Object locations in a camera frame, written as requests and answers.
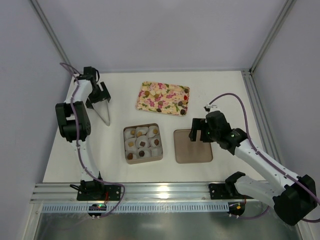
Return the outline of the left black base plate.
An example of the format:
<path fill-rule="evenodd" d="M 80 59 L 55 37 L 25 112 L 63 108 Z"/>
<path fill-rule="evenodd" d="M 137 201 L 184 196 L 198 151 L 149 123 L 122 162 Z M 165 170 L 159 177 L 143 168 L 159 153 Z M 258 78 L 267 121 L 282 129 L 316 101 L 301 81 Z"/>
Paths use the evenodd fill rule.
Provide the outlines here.
<path fill-rule="evenodd" d="M 119 201 L 122 188 L 118 185 L 79 187 L 77 201 Z"/>

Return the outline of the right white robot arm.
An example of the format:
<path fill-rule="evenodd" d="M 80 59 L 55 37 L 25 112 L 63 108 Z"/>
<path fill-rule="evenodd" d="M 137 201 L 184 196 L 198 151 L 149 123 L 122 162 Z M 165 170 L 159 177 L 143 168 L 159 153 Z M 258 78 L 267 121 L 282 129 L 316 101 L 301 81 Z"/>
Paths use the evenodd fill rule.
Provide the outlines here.
<path fill-rule="evenodd" d="M 189 138 L 194 142 L 200 133 L 204 143 L 217 143 L 223 150 L 243 160 L 255 169 L 267 183 L 236 172 L 225 180 L 229 194 L 248 196 L 273 208 L 287 225 L 294 226 L 314 210 L 320 200 L 316 183 L 309 176 L 299 176 L 281 165 L 264 151 L 259 151 L 240 128 L 231 128 L 219 110 L 209 112 L 205 118 L 193 118 Z"/>

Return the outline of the gold tin box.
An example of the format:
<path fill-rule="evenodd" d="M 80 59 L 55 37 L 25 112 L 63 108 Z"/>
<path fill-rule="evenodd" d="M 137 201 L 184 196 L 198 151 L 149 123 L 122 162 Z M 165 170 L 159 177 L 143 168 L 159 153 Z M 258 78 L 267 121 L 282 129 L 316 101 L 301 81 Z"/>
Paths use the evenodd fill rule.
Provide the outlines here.
<path fill-rule="evenodd" d="M 128 126 L 123 129 L 124 156 L 129 165 L 163 159 L 161 132 L 157 123 Z"/>

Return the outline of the right aluminium frame rail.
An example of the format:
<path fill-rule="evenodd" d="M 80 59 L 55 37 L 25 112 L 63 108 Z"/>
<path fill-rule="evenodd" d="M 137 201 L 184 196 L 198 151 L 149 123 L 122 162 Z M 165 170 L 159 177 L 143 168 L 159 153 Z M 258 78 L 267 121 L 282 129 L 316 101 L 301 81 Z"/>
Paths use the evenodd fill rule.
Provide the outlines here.
<path fill-rule="evenodd" d="M 249 70 L 241 71 L 241 75 L 250 101 L 262 147 L 267 154 L 274 157 L 276 161 L 281 163 L 281 155 L 278 151 L 270 124 L 267 120 L 267 115 L 264 110 L 261 97 L 258 93 L 255 79 Z"/>

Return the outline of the dark hexagon chocolate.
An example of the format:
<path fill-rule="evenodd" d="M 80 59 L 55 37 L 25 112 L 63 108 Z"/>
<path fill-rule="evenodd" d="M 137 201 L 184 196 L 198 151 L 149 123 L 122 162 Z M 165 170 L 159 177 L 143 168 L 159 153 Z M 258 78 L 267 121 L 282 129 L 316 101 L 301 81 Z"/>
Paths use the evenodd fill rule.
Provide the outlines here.
<path fill-rule="evenodd" d="M 158 146 L 158 145 L 159 145 L 159 143 L 160 143 L 160 142 L 159 142 L 159 140 L 158 140 L 158 139 L 155 139 L 155 140 L 154 140 L 154 144 L 155 144 L 156 146 Z"/>

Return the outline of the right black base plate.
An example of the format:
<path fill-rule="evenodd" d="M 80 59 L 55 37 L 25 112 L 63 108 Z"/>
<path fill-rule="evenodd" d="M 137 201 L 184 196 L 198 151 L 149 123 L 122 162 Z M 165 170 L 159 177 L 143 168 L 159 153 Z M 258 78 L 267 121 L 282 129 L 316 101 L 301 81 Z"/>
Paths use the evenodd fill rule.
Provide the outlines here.
<path fill-rule="evenodd" d="M 208 189 L 211 200 L 239 200 L 245 198 L 233 184 L 210 183 Z"/>

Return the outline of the aluminium front rail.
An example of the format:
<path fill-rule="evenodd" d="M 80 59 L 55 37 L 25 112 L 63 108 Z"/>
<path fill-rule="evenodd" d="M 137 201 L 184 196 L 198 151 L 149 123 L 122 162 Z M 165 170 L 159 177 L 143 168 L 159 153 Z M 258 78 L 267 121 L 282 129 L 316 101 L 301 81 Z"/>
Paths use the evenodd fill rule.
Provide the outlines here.
<path fill-rule="evenodd" d="M 124 183 L 125 201 L 142 200 L 210 200 L 209 182 L 131 182 Z M 78 191 L 69 183 L 38 183 L 35 185 L 30 202 L 71 202 Z"/>

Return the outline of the gold tin lid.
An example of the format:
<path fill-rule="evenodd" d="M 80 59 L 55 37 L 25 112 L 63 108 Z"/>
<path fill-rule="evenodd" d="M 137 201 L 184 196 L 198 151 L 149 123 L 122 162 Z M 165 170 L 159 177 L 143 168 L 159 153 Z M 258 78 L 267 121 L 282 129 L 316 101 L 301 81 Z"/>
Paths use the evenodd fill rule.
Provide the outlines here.
<path fill-rule="evenodd" d="M 178 164 L 202 164 L 213 160 L 211 144 L 189 138 L 190 129 L 178 129 L 173 132 L 175 160 Z"/>

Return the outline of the metal tongs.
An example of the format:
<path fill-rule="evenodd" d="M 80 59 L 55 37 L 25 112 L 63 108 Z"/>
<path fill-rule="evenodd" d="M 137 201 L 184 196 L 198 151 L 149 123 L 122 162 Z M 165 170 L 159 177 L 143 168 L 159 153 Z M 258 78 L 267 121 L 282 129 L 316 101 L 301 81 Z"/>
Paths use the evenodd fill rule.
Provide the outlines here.
<path fill-rule="evenodd" d="M 109 127 L 111 125 L 111 118 L 109 113 L 109 102 L 107 100 L 92 104 L 93 110 L 97 113 L 104 124 Z"/>

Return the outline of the left aluminium frame post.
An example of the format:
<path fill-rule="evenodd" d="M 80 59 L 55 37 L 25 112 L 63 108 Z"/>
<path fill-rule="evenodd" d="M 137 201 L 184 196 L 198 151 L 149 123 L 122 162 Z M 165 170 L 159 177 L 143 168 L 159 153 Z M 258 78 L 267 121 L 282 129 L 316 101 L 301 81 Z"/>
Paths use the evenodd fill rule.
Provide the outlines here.
<path fill-rule="evenodd" d="M 37 15 L 40 23 L 42 24 L 42 26 L 44 27 L 51 43 L 53 44 L 53 46 L 55 47 L 59 57 L 61 58 L 61 60 L 68 64 L 71 65 L 71 62 L 61 44 L 61 42 L 59 41 L 53 27 L 51 26 L 44 10 L 42 9 L 40 3 L 38 0 L 29 0 L 28 1 L 32 7 L 32 9 L 34 10 L 35 14 Z"/>

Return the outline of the brown round chocolate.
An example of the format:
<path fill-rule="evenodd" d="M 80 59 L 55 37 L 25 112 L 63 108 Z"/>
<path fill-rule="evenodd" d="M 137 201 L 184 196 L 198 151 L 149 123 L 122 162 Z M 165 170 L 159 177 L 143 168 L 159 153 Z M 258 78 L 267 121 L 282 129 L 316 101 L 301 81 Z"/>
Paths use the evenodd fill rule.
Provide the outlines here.
<path fill-rule="evenodd" d="M 129 154 L 127 155 L 127 159 L 128 159 L 128 160 L 132 160 L 132 159 L 133 159 L 133 154 L 132 154 L 132 153 L 129 153 Z"/>

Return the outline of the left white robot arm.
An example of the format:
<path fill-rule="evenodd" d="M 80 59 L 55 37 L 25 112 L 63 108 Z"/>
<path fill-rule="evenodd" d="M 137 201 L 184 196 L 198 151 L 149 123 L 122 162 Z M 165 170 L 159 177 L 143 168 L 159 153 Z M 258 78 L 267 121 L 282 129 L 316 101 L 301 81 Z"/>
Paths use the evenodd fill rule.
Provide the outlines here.
<path fill-rule="evenodd" d="M 111 95 L 103 82 L 99 82 L 100 73 L 86 66 L 79 72 L 67 63 L 60 64 L 73 77 L 74 89 L 64 102 L 55 105 L 59 133 L 73 147 L 81 166 L 80 184 L 96 182 L 106 184 L 89 150 L 89 136 L 92 132 L 87 109 L 94 110 L 95 105 L 111 101 Z"/>

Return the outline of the floral tray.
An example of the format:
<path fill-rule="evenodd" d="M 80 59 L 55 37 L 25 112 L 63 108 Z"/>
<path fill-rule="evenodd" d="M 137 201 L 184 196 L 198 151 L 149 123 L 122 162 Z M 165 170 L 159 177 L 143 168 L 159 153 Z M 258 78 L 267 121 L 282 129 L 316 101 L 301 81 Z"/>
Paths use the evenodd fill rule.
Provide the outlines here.
<path fill-rule="evenodd" d="M 144 81 L 135 107 L 139 111 L 182 117 L 187 114 L 189 98 L 188 86 Z"/>

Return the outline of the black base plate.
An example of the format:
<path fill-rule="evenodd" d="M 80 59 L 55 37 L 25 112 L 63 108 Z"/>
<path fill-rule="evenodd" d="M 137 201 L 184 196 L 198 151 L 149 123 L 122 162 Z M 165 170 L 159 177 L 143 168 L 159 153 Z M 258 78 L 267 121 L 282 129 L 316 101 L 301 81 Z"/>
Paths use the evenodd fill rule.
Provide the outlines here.
<path fill-rule="evenodd" d="M 208 189 L 211 200 L 239 200 L 245 198 L 233 184 L 210 183 Z"/>
<path fill-rule="evenodd" d="M 118 185 L 79 187 L 77 201 L 119 201 L 122 188 Z"/>

